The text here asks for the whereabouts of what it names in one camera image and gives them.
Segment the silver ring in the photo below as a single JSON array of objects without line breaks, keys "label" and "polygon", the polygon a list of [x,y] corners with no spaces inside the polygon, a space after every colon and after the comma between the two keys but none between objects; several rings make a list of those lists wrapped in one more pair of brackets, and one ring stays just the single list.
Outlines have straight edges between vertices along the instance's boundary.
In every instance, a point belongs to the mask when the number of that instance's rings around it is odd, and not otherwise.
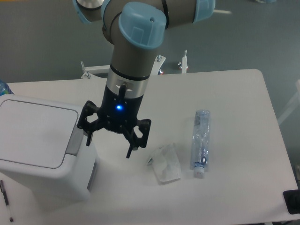
[{"label": "silver ring", "polygon": [[119,94],[120,86],[126,84],[127,91],[125,98],[138,98],[143,96],[147,87],[148,79],[143,81],[133,81],[123,78],[109,69],[106,85],[116,95]]}]

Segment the blue bottle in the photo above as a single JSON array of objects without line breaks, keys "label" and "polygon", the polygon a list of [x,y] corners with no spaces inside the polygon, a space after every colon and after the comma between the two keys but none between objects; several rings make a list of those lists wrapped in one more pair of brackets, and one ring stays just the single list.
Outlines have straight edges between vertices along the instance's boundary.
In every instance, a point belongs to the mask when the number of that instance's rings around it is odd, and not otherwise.
[{"label": "blue bottle", "polygon": [[14,94],[8,84],[0,80],[0,96],[5,94]]},{"label": "blue bottle", "polygon": [[204,175],[208,162],[209,140],[210,112],[196,111],[191,153],[191,169],[194,170],[195,177],[202,178]]}]

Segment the black object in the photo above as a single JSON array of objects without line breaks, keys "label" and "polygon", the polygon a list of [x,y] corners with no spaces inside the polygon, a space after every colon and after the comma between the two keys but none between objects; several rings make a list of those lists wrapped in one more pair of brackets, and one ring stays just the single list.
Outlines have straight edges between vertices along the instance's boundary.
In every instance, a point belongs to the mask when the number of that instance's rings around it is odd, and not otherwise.
[{"label": "black object", "polygon": [[[8,207],[8,206],[9,206],[8,196],[7,196],[7,194],[6,194],[6,190],[5,190],[5,187],[4,187],[4,182],[3,182],[3,180],[0,180],[0,189],[1,189],[1,192],[2,192],[3,197],[4,197],[5,205],[6,205],[6,207]],[[13,219],[12,216],[9,218],[9,221],[10,221],[10,222],[13,222],[13,221],[14,221],[14,219]]]},{"label": "black object", "polygon": [[[131,151],[138,147],[145,148],[148,141],[151,120],[138,120],[139,111],[143,96],[137,98],[125,98],[127,87],[125,84],[120,86],[119,94],[116,95],[105,87],[102,105],[98,108],[93,102],[87,101],[82,109],[77,127],[84,130],[88,137],[86,145],[89,146],[93,132],[105,128],[117,134],[123,134],[129,141],[129,149],[126,158],[130,157]],[[94,113],[98,119],[88,122],[87,118]],[[134,127],[138,126],[142,137],[137,137]]]},{"label": "black object", "polygon": [[300,190],[284,191],[283,196],[290,214],[300,213]]},{"label": "black object", "polygon": [[1,192],[2,192],[3,197],[4,197],[5,205],[9,205],[8,196],[7,196],[6,190],[4,188],[3,180],[0,180],[0,188],[1,188]]}]

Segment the white table surface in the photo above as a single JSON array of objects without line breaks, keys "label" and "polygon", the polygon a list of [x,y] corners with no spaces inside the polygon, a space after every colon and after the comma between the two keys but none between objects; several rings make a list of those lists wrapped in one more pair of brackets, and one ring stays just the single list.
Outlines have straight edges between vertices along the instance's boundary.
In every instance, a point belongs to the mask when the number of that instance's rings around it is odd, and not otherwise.
[{"label": "white table surface", "polygon": [[[84,105],[101,104],[106,79],[12,83],[15,94]],[[189,170],[195,111],[211,111],[209,171]],[[106,130],[94,134],[100,165],[88,202],[34,194],[5,181],[14,224],[235,225],[299,219],[282,192],[296,189],[271,101],[258,70],[151,77],[139,119],[152,119],[147,148],[126,159],[128,142]],[[179,181],[159,185],[150,152],[175,142]],[[1,224],[11,224],[0,197]]]}]

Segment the black pen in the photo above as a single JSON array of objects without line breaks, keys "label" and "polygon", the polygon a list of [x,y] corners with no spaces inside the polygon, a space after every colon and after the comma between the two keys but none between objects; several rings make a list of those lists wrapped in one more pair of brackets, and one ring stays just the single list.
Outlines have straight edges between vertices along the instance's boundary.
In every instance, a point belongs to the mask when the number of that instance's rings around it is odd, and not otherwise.
[{"label": "black pen", "polygon": [[9,207],[8,196],[7,196],[6,190],[4,188],[4,182],[3,182],[3,180],[0,180],[0,188],[1,188],[1,192],[3,193],[3,197],[4,197],[4,201],[5,201],[5,204],[6,204],[6,208],[7,208],[8,214],[10,215],[9,221],[13,222],[14,219],[13,219],[13,216],[11,214],[10,207]]}]

